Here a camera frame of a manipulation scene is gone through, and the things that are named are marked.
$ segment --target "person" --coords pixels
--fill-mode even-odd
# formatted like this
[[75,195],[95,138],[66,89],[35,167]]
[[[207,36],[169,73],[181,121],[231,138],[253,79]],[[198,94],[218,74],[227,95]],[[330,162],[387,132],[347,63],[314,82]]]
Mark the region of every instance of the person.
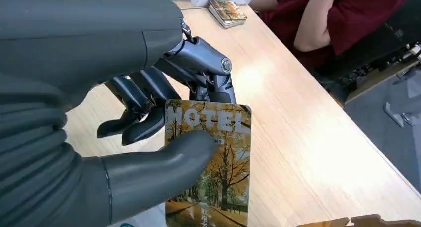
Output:
[[381,26],[405,0],[252,0],[250,7],[310,71]]

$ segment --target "robotic hand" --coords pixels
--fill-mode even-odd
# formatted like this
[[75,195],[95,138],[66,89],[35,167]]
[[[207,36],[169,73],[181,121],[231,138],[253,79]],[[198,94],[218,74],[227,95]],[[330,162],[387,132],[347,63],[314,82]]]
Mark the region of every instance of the robotic hand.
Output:
[[[151,153],[82,158],[64,113],[105,83],[126,107],[98,136],[163,125],[166,99],[235,102],[231,63],[165,0],[0,0],[0,226],[106,226],[190,187],[216,151],[189,132]],[[182,32],[187,39],[182,39]]]
[[122,144],[127,145],[149,138],[164,126],[165,101],[180,97],[161,71],[187,86],[190,100],[236,102],[229,58],[202,38],[193,38],[184,22],[181,27],[187,39],[154,66],[105,84],[126,109],[120,119],[99,126],[99,138],[122,133]]

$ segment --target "card stack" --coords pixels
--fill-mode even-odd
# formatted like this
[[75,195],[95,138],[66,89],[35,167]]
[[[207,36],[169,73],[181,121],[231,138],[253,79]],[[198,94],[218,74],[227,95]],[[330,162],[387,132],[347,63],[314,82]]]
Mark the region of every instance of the card stack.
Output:
[[241,25],[247,19],[237,4],[231,1],[209,0],[209,11],[224,28]]

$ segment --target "screw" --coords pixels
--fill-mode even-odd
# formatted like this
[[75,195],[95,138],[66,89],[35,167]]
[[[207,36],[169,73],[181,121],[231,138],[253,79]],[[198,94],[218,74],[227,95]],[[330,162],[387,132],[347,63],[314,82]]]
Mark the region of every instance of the screw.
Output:
[[229,59],[222,60],[222,69],[226,73],[230,73],[232,69],[231,61]]

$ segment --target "robotic finger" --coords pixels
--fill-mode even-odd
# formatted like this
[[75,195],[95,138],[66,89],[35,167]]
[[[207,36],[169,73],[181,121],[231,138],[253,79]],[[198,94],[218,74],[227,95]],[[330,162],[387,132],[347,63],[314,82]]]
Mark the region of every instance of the robotic finger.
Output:
[[190,100],[236,103],[231,60],[202,38],[192,37],[186,23],[181,27],[187,39],[152,67],[106,84],[126,110],[119,120],[101,124],[98,137],[123,133],[122,144],[127,145],[152,136],[164,126],[165,101],[180,96],[162,72],[188,87]]

